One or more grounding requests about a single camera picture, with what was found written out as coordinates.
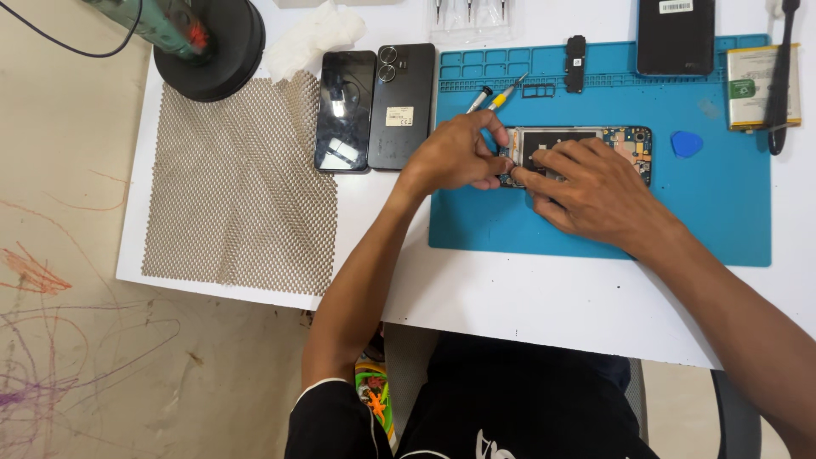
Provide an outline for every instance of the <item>green battery sticker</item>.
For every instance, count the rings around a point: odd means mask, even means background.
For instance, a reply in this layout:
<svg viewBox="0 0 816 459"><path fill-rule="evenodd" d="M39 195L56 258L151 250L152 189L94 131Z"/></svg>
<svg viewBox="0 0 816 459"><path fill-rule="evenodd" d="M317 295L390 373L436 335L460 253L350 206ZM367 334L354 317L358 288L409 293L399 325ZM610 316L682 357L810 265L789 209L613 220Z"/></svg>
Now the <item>green battery sticker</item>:
<svg viewBox="0 0 816 459"><path fill-rule="evenodd" d="M754 80L734 80L728 83L729 99L747 99L756 94Z"/></svg>

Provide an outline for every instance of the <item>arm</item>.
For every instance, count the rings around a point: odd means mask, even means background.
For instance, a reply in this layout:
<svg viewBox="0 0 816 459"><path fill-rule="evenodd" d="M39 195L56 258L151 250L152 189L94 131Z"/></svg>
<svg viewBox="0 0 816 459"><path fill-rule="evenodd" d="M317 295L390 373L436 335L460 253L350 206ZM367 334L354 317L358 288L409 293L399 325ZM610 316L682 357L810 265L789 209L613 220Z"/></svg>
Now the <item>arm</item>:
<svg viewBox="0 0 816 459"><path fill-rule="evenodd" d="M440 188L466 184L496 188L495 176L512 167L512 161L495 158L487 149L480 133L483 127L501 145L509 142L496 115L482 110L440 123L411 157L383 210L320 303L302 358L304 389L331 377L353 381L357 357L382 316L408 225L425 197Z"/></svg>
<svg viewBox="0 0 816 459"><path fill-rule="evenodd" d="M534 154L565 183L517 167L534 210L559 230L618 246L652 269L699 324L731 381L794 459L816 451L816 342L723 266L600 139Z"/></svg>

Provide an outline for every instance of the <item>blue silicone repair mat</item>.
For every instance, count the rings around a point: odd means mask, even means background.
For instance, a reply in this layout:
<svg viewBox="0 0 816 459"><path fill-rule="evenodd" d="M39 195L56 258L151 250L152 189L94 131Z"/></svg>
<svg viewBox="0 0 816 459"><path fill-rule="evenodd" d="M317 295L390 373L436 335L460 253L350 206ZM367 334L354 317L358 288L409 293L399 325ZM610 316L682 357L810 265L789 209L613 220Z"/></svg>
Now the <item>blue silicone repair mat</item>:
<svg viewBox="0 0 816 459"><path fill-rule="evenodd" d="M767 35L719 37L716 70L704 78L635 75L634 42L587 46L583 93L565 91L565 47L445 52L440 56L437 122L463 113L482 86L502 91L551 83L554 97L522 97L497 112L507 126L647 126L654 134L651 191L727 265L769 266L770 156L767 135L728 131L725 51L761 47ZM552 94L552 86L526 95ZM670 136L689 131L703 149L676 158ZM489 140L489 146L495 149ZM619 249L559 232L531 210L523 189L465 187L432 197L429 244L488 252L628 258Z"/></svg>

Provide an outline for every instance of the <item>gray chair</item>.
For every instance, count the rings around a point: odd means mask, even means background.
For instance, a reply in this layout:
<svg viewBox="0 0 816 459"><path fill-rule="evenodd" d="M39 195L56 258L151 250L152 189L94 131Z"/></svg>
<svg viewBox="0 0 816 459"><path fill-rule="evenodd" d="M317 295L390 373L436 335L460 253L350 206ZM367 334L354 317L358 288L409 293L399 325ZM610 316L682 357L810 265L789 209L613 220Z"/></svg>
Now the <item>gray chair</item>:
<svg viewBox="0 0 816 459"><path fill-rule="evenodd" d="M385 362L388 366L394 433L399 439L414 407L419 389L428 381L428 361L437 345L439 332L427 328L386 323ZM626 398L641 426L641 438L649 443L648 417L643 367L639 359L629 359L632 380ZM720 412L720 453L718 459L760 459L762 432L760 415L729 381L725 372L712 370L714 391Z"/></svg>

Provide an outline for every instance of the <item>beige mesh mat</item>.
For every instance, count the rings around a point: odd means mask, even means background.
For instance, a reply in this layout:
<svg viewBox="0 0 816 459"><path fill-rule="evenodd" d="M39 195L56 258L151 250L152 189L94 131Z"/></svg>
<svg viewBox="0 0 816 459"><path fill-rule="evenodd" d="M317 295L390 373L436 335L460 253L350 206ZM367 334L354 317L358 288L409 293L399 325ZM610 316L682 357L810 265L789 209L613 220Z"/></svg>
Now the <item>beige mesh mat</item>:
<svg viewBox="0 0 816 459"><path fill-rule="evenodd" d="M164 86L142 274L323 294L337 185L313 167L318 91L306 72L213 103Z"/></svg>

